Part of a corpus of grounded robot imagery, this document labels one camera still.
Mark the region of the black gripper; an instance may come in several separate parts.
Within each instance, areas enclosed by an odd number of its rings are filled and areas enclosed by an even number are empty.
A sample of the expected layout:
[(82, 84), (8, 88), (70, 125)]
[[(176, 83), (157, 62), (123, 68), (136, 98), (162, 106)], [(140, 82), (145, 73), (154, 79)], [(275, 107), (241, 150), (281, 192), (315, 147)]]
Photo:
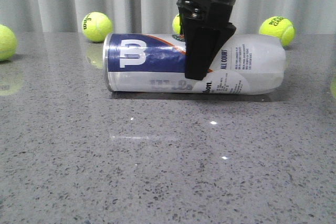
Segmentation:
[(177, 0), (179, 36), (186, 43), (185, 77), (203, 80), (236, 27), (230, 16), (236, 0)]

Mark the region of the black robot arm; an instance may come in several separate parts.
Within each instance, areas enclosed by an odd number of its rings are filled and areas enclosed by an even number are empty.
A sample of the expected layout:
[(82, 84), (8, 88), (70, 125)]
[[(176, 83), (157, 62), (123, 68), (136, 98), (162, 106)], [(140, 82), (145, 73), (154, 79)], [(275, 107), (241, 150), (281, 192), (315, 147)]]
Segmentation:
[(186, 43), (186, 78), (203, 80), (218, 51), (235, 33), (229, 21), (235, 1), (177, 0)]

